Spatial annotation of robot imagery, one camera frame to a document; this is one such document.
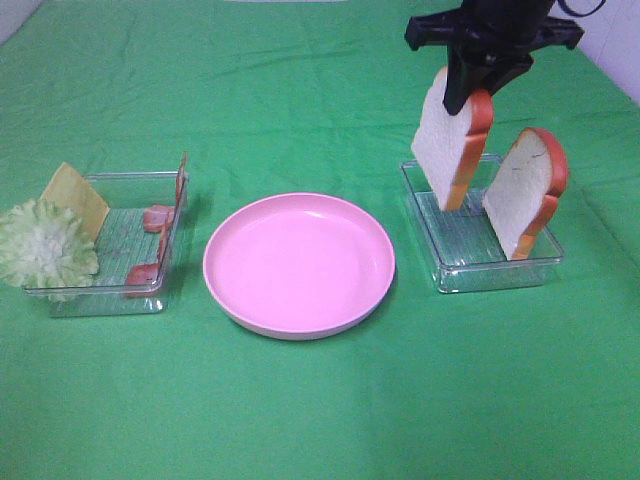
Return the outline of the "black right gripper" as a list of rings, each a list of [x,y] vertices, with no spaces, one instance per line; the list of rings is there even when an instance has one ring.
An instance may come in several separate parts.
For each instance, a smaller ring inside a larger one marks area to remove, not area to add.
[[[584,30],[573,20],[550,16],[553,5],[552,1],[464,1],[454,9],[411,17],[404,38],[414,51],[448,45],[443,105],[450,115],[457,115],[476,90],[484,88],[494,95],[533,65],[530,54],[499,57],[486,75],[484,57],[477,51],[524,54],[547,46],[578,45]]]

